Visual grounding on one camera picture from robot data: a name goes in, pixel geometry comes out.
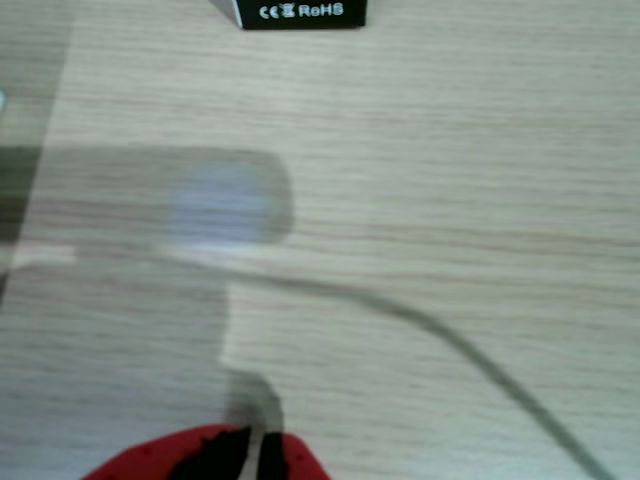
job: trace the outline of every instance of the product box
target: product box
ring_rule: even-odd
[[[245,30],[356,28],[365,24],[367,0],[231,0]]]

